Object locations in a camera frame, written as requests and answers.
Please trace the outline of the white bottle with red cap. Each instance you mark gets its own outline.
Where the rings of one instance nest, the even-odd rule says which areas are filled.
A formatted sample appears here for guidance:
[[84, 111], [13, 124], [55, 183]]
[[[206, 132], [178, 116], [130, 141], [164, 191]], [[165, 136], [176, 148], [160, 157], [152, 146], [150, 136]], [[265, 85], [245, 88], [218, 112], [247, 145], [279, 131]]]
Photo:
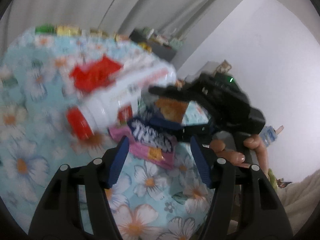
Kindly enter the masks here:
[[111, 85], [96, 89], [67, 110], [72, 134], [86, 140], [96, 132], [126, 122], [139, 112], [139, 101], [150, 86], [165, 87], [176, 80], [175, 68], [165, 62], [117, 75]]

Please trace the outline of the grey curtain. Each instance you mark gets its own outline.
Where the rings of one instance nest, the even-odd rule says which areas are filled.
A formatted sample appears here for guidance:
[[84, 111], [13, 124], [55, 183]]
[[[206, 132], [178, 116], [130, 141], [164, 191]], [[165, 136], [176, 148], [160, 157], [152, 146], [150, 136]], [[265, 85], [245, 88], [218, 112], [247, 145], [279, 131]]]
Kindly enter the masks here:
[[214, 22], [242, 0], [1, 0], [1, 49], [20, 33], [42, 24], [96, 28], [129, 34], [150, 27], [186, 38], [204, 17]]

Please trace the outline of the green snack packet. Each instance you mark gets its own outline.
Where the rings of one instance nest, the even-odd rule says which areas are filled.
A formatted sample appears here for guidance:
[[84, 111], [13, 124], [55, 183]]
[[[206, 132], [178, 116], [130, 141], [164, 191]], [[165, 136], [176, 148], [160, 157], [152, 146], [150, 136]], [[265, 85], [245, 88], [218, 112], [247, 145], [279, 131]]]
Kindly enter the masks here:
[[35, 27], [36, 34], [54, 34], [56, 27], [52, 24], [43, 24]]

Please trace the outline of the gold box packet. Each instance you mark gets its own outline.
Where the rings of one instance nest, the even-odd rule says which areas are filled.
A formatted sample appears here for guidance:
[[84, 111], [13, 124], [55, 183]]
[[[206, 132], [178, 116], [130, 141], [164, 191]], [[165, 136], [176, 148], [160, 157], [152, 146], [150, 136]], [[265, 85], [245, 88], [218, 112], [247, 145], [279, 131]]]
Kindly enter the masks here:
[[93, 29], [93, 28], [91, 28], [89, 30], [89, 35], [90, 35], [90, 37], [97, 37], [97, 38], [102, 38], [102, 39], [106, 39], [109, 37], [107, 32], [100, 30], [100, 29]]

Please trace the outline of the floral blue tablecloth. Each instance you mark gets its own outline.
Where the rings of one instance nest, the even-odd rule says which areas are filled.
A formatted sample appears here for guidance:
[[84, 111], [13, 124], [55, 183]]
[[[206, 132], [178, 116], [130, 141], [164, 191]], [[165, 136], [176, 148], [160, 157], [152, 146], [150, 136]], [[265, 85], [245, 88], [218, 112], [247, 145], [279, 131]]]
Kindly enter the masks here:
[[[175, 77], [172, 65], [129, 41], [38, 34], [14, 39], [1, 58], [1, 198], [28, 232], [46, 187], [62, 164], [77, 167], [115, 146], [107, 130], [80, 141], [65, 113], [83, 94], [69, 74], [102, 56]], [[107, 200], [124, 239], [190, 239], [204, 222], [213, 192], [200, 180], [188, 144], [176, 147], [174, 168], [128, 154]]]

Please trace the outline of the grey cabinet box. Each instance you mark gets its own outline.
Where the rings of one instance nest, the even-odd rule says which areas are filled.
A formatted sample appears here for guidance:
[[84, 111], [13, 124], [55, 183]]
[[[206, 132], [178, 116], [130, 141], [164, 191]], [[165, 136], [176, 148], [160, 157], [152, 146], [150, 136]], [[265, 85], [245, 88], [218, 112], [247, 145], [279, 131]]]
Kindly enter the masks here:
[[144, 42], [151, 47], [152, 52], [157, 55], [160, 59], [171, 62], [175, 57], [177, 51], [171, 48], [170, 46], [160, 45], [159, 43], [152, 41], [151, 39], [146, 39], [141, 31], [134, 29], [129, 35], [131, 41], [135, 43]]

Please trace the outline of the pink snack bag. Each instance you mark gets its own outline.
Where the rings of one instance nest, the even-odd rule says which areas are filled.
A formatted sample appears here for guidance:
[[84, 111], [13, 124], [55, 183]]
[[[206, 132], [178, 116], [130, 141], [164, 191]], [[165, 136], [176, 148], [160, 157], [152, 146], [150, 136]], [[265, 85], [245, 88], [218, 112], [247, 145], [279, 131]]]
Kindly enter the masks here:
[[109, 129], [111, 138], [119, 142], [129, 139], [129, 152], [139, 159], [150, 161], [164, 169], [174, 167], [178, 131], [189, 103], [160, 98], [144, 106], [126, 124]]

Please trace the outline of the small yellow wrapper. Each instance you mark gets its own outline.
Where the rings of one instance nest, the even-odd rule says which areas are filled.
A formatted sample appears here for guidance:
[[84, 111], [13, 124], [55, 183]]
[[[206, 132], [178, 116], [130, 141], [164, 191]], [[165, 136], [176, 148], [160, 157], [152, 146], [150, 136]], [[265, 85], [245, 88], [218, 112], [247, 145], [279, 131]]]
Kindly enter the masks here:
[[146, 42], [140, 42], [140, 43], [138, 43], [138, 45], [141, 48], [143, 48], [145, 51], [147, 51], [148, 53], [152, 52], [152, 48]]

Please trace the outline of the orange yellow snack packet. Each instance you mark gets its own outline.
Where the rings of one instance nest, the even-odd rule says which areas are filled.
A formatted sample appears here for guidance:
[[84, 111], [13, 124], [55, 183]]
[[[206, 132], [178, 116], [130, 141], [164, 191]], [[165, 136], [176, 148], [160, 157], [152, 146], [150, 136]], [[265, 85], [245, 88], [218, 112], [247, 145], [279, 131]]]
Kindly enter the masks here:
[[116, 42], [121, 42], [121, 41], [128, 41], [130, 40], [130, 38], [126, 35], [114, 34], [114, 40]]

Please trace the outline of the red crumpled wrapper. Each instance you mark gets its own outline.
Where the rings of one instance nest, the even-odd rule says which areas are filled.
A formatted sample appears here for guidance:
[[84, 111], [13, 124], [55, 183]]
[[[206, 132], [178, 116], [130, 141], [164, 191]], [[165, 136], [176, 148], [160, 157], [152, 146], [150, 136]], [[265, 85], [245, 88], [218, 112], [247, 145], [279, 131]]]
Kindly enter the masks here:
[[69, 73], [74, 87], [84, 93], [105, 88], [114, 82], [113, 76], [122, 69], [122, 65], [105, 54], [98, 60], [77, 64]]

